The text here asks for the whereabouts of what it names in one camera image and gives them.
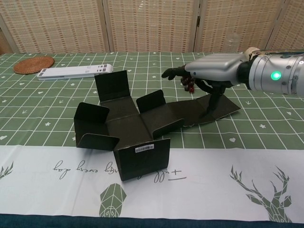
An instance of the white remote control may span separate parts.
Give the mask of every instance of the white remote control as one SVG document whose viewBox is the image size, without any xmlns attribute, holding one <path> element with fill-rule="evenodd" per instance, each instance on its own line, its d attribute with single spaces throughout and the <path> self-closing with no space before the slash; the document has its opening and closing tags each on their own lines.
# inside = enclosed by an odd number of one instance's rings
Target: white remote control
<svg viewBox="0 0 304 228">
<path fill-rule="evenodd" d="M 38 74 L 38 80 L 56 80 L 68 78 L 94 77 L 99 74 L 113 72 L 110 64 L 92 66 L 68 66 L 42 69 Z"/>
</svg>

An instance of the deer head print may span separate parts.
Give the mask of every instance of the deer head print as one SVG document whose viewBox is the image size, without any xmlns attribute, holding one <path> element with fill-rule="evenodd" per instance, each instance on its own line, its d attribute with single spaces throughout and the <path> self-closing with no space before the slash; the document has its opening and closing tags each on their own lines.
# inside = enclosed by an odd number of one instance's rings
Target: deer head print
<svg viewBox="0 0 304 228">
<path fill-rule="evenodd" d="M 0 180 L 3 177 L 9 175 L 11 172 L 13 172 L 13 170 L 12 170 L 13 169 L 13 165 L 14 165 L 14 162 L 12 162 L 11 166 L 7 167 L 5 170 L 4 170 L 3 166 L 2 166 L 1 171 L 0 171 Z"/>
<path fill-rule="evenodd" d="M 252 180 L 253 189 L 247 187 L 242 182 L 242 172 L 239 174 L 237 171 L 234 172 L 233 166 L 230 172 L 230 177 L 234 179 L 243 189 L 245 189 L 249 194 L 246 196 L 253 202 L 259 205 L 262 205 L 266 211 L 268 212 L 269 220 L 275 222 L 291 222 L 291 219 L 285 214 L 285 208 L 291 205 L 291 197 L 285 196 L 284 199 L 283 194 L 287 191 L 287 185 L 289 181 L 289 177 L 285 175 L 285 173 L 280 170 L 278 167 L 278 172 L 274 173 L 274 175 L 282 182 L 282 187 L 280 190 L 277 190 L 277 187 L 274 185 L 272 181 L 271 184 L 274 188 L 274 196 L 271 200 L 266 199 L 255 187 L 255 184 Z"/>
<path fill-rule="evenodd" d="M 123 202 L 126 198 L 123 188 L 119 184 L 111 184 L 100 194 L 100 217 L 119 217 Z"/>
</svg>

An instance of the round woven coaster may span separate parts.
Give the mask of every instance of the round woven coaster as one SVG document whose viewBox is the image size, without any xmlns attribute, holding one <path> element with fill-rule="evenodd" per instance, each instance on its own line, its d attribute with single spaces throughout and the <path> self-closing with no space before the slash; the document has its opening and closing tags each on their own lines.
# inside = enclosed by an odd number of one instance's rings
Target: round woven coaster
<svg viewBox="0 0 304 228">
<path fill-rule="evenodd" d="M 17 63 L 13 70 L 17 74 L 28 75 L 38 73 L 44 68 L 49 68 L 54 62 L 54 59 L 49 56 L 33 57 Z"/>
</svg>

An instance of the barcode sticker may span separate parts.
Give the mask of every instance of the barcode sticker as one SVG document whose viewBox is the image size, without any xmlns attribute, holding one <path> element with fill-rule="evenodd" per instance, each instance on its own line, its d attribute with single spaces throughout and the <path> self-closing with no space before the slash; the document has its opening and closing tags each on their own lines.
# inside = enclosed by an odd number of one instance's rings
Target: barcode sticker
<svg viewBox="0 0 304 228">
<path fill-rule="evenodd" d="M 152 149 L 154 149 L 154 144 L 145 145 L 145 146 L 135 148 L 135 153 L 152 150 Z"/>
</svg>

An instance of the box flap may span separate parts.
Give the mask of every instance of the box flap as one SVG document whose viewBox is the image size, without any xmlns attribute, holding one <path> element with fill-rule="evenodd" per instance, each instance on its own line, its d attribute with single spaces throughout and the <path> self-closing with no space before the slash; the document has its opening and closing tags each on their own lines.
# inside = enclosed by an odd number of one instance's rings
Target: box flap
<svg viewBox="0 0 304 228">
<path fill-rule="evenodd" d="M 136 103 L 142 120 L 154 139 L 183 126 L 184 119 L 178 118 L 168 107 L 162 90 L 140 97 Z"/>
<path fill-rule="evenodd" d="M 114 151 L 122 181 L 168 167 L 170 139 L 141 143 Z"/>
<path fill-rule="evenodd" d="M 109 135 L 105 120 L 106 107 L 81 102 L 74 116 L 76 146 L 80 148 L 113 150 L 119 138 Z"/>
<path fill-rule="evenodd" d="M 145 96 L 136 99 L 137 107 L 140 113 L 147 112 L 166 104 L 162 90 L 157 90 Z"/>
<path fill-rule="evenodd" d="M 95 75 L 95 82 L 100 102 L 130 96 L 126 70 Z"/>
<path fill-rule="evenodd" d="M 171 102 L 168 103 L 168 106 L 179 118 L 185 119 L 184 126 L 212 122 L 240 109 L 226 96 L 222 95 L 214 113 L 200 118 L 200 115 L 206 111 L 209 105 L 210 97 L 211 95 L 206 95 L 195 100 Z"/>
</svg>

